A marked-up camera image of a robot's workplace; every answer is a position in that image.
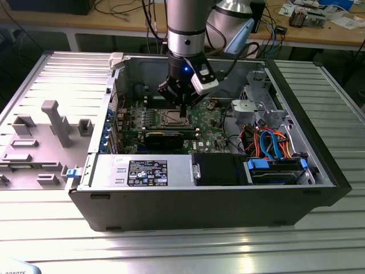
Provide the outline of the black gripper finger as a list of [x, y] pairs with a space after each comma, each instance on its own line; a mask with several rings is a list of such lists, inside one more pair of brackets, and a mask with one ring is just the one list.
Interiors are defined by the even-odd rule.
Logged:
[[158, 85], [158, 92], [163, 98], [179, 109], [181, 118], [185, 117], [185, 103], [179, 80], [167, 78]]
[[188, 110], [200, 103], [206, 95], [199, 95], [193, 86], [188, 85], [185, 90], [185, 115]]

